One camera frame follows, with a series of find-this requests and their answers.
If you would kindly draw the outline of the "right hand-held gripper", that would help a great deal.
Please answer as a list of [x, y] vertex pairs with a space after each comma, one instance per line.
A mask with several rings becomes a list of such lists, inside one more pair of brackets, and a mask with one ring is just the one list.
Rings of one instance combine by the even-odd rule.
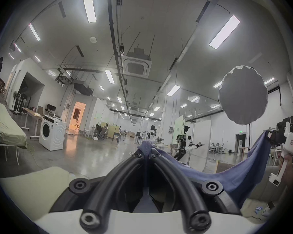
[[290, 132], [290, 122], [286, 122], [284, 133], [268, 131], [266, 137], [270, 143], [281, 147], [282, 167], [277, 174], [271, 173], [269, 176], [269, 182], [278, 187], [288, 164], [285, 156], [290, 155], [293, 157], [293, 132]]

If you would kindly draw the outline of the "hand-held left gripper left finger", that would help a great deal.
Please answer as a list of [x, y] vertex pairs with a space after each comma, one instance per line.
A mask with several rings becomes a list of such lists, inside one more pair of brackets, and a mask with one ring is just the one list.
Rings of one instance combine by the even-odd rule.
[[135, 152], [118, 164], [95, 186], [91, 180], [74, 179], [69, 190], [87, 195], [79, 222], [84, 230], [106, 230], [110, 211], [133, 213], [143, 196], [144, 154]]

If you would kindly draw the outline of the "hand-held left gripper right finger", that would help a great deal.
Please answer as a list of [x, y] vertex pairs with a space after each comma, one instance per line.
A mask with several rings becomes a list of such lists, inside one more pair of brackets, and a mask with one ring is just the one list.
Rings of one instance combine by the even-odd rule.
[[150, 161], [168, 180], [170, 186], [179, 197], [181, 210], [160, 213], [160, 231], [209, 231], [212, 227], [212, 217], [208, 208], [196, 189], [182, 171], [161, 155], [156, 148], [151, 149]]

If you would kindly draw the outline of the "person's right hand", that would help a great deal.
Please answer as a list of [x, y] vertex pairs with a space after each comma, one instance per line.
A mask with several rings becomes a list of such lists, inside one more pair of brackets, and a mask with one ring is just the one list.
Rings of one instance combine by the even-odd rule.
[[293, 185], [292, 155], [287, 154], [284, 157], [281, 156], [278, 167], [279, 167], [279, 170], [285, 167], [281, 181], [284, 182], [288, 188], [292, 187]]

